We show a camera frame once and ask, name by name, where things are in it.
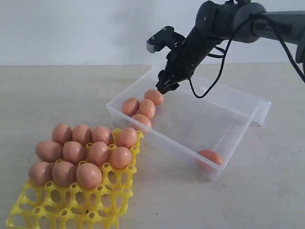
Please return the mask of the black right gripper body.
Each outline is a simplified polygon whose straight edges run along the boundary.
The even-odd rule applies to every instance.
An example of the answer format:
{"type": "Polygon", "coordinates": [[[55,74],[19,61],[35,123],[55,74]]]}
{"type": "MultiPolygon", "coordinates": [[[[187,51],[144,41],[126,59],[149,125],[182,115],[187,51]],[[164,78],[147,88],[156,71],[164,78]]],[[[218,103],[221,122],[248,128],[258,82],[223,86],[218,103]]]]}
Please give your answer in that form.
{"type": "Polygon", "coordinates": [[[158,74],[158,81],[179,84],[188,80],[213,48],[214,38],[189,35],[181,46],[171,51],[166,67],[158,74]]]}

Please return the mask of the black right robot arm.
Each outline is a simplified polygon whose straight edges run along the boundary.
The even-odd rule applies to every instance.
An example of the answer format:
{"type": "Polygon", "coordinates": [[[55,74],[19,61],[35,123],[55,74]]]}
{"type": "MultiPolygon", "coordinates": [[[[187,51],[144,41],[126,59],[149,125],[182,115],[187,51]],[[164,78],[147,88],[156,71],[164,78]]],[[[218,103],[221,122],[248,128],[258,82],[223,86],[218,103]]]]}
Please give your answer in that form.
{"type": "Polygon", "coordinates": [[[290,63],[301,79],[305,77],[305,13],[297,11],[267,11],[264,6],[249,0],[228,0],[224,4],[204,2],[196,15],[195,24],[188,36],[165,26],[147,42],[150,53],[165,47],[165,68],[158,74],[157,90],[165,94],[176,90],[180,82],[191,80],[197,66],[212,50],[220,51],[224,60],[227,48],[220,48],[223,41],[253,43],[260,38],[279,41],[290,63]]]}

